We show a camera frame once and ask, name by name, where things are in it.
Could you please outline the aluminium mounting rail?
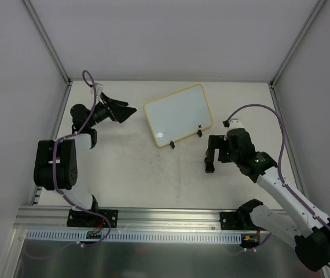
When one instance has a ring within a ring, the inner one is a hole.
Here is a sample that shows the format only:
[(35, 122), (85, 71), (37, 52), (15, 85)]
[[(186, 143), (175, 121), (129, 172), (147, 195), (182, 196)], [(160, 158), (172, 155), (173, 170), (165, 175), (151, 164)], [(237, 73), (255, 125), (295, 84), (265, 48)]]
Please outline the aluminium mounting rail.
[[(66, 229), (70, 207), (21, 206), (13, 228)], [(220, 210), (118, 208), (117, 231), (221, 232)]]

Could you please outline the aluminium frame post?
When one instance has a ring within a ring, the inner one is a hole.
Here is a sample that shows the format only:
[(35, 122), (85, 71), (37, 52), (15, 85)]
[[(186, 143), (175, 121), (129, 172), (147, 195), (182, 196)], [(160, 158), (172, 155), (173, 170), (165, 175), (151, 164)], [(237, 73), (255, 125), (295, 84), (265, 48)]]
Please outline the aluminium frame post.
[(293, 43), (291, 44), (286, 55), (284, 56), (283, 61), (281, 62), (280, 66), (278, 67), (278, 70), (276, 71), (276, 73), (272, 77), (271, 81), (269, 82), (270, 87), (275, 88), (276, 85), (278, 84), (280, 78), (284, 74), (286, 68), (288, 67), (289, 63), (293, 59), (295, 53), (298, 51), (299, 47), (301, 46), (307, 33), (311, 29), (313, 23), (315, 22), (316, 18), (318, 17), (320, 11), (323, 9), (326, 2), (327, 2), (326, 0), (317, 0), (315, 2), (315, 5), (311, 9), (308, 17), (306, 18), (305, 22), (301, 26)]
[(56, 66), (59, 74), (62, 77), (62, 80), (65, 84), (70, 84), (71, 78), (69, 77), (65, 67), (63, 66), (61, 59), (59, 55), (57, 54), (57, 51), (47, 34), (47, 31), (39, 17), (38, 12), (35, 9), (34, 4), (30, 0), (21, 0), (21, 3), (23, 4), (26, 12), (28, 13), (34, 27), (36, 28), (37, 33), (39, 34), (48, 54), (50, 55), (54, 65)]

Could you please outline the left aluminium frame post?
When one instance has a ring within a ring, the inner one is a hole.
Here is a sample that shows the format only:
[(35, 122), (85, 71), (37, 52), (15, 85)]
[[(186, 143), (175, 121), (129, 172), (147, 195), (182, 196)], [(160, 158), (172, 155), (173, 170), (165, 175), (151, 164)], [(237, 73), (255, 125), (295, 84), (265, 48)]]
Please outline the left aluminium frame post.
[(21, 3), (23, 4), (26, 12), (28, 13), (34, 27), (36, 28), (37, 33), (39, 34), (48, 54), (50, 55), (54, 65), (56, 66), (59, 74), (62, 77), (62, 80), (65, 84), (70, 84), (71, 78), (69, 77), (65, 67), (63, 66), (61, 59), (59, 55), (57, 54), (57, 51), (47, 34), (47, 31), (39, 17), (38, 12), (35, 9), (34, 4), (30, 0), (21, 0)]

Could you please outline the yellow framed small whiteboard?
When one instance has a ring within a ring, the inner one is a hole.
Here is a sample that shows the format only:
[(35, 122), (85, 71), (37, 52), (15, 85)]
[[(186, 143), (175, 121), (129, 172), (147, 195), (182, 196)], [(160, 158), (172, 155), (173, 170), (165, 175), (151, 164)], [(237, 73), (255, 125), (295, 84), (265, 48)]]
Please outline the yellow framed small whiteboard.
[(161, 148), (213, 126), (204, 87), (196, 84), (144, 104), (155, 144)]

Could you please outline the right aluminium frame post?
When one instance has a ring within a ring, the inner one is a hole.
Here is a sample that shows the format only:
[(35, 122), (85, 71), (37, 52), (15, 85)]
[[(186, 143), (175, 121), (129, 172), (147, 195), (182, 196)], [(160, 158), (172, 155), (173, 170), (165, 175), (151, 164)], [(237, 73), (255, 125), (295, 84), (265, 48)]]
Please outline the right aluminium frame post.
[(272, 77), (271, 81), (269, 82), (270, 87), (275, 88), (276, 85), (278, 84), (280, 78), (284, 74), (286, 68), (288, 67), (289, 63), (293, 59), (295, 53), (298, 51), (299, 47), (301, 46), (307, 33), (311, 29), (313, 23), (315, 22), (316, 18), (318, 17), (320, 11), (323, 9), (326, 2), (327, 2), (326, 0), (317, 0), (315, 2), (315, 5), (311, 9), (308, 17), (306, 18), (305, 22), (301, 26), (293, 43), (291, 44), (286, 55), (284, 56), (283, 61), (281, 62), (280, 66), (278, 67), (278, 70), (276, 71), (276, 73)]

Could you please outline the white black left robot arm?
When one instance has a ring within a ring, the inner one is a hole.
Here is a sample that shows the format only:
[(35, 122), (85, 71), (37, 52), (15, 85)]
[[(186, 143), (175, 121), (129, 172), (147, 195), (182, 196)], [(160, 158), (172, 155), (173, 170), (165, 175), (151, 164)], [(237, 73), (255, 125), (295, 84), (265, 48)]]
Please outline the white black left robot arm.
[(123, 123), (136, 112), (137, 109), (130, 107), (127, 102), (101, 93), (92, 109), (83, 104), (75, 104), (70, 109), (71, 134), (60, 140), (38, 142), (34, 183), (69, 199), (69, 227), (102, 228), (110, 224), (102, 218), (105, 214), (100, 211), (96, 198), (87, 190), (78, 188), (78, 153), (96, 146), (98, 133), (95, 125), (106, 119)]

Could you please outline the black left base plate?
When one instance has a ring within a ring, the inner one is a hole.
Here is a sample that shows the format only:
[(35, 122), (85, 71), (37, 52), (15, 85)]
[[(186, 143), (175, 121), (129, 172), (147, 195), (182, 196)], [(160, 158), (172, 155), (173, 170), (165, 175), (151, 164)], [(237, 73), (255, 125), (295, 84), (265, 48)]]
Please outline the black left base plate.
[(117, 210), (99, 209), (99, 214), (103, 215), (105, 219), (82, 211), (70, 209), (66, 226), (73, 228), (98, 228), (99, 226), (102, 228), (108, 228), (108, 224), (110, 224), (113, 229), (117, 227)]

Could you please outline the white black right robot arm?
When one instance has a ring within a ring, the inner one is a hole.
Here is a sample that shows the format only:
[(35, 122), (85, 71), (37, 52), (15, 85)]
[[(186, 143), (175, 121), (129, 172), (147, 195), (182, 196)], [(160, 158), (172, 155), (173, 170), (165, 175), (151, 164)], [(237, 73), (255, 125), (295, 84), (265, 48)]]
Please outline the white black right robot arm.
[(263, 188), (289, 216), (275, 214), (253, 199), (238, 209), (243, 228), (258, 226), (271, 232), (291, 246), (300, 262), (313, 272), (325, 266), (330, 268), (330, 216), (290, 186), (277, 162), (268, 153), (255, 150), (244, 128), (209, 136), (204, 159), (206, 173), (214, 172), (215, 160), (235, 164), (241, 174)]

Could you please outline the black felt whiteboard eraser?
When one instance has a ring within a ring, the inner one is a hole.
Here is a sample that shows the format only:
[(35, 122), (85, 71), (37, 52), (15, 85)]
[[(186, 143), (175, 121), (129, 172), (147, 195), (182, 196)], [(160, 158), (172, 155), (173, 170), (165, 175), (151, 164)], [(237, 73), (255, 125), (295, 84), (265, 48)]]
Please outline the black felt whiteboard eraser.
[(207, 158), (205, 158), (204, 163), (205, 163), (205, 172), (208, 174), (214, 173), (215, 171), (214, 162), (209, 162)]

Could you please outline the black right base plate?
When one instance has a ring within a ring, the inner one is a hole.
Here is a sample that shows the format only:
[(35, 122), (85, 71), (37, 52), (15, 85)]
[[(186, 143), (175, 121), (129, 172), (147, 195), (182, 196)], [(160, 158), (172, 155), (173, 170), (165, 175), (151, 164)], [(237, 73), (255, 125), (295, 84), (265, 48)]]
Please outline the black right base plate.
[(259, 229), (253, 224), (250, 213), (240, 210), (219, 212), (219, 222), (223, 231), (257, 231)]

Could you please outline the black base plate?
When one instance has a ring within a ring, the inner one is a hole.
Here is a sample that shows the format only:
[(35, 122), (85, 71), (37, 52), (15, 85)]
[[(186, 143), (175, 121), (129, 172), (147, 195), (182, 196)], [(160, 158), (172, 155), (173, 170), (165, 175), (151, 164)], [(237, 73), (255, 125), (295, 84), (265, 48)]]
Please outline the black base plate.
[(117, 227), (117, 210), (99, 209), (99, 214), (103, 215), (105, 219), (82, 211), (70, 209), (66, 226), (73, 228), (98, 228), (99, 226), (102, 228), (108, 228), (108, 224), (110, 224), (113, 229)]
[(219, 212), (219, 222), (223, 231), (257, 231), (259, 229), (253, 224), (250, 213), (240, 210)]

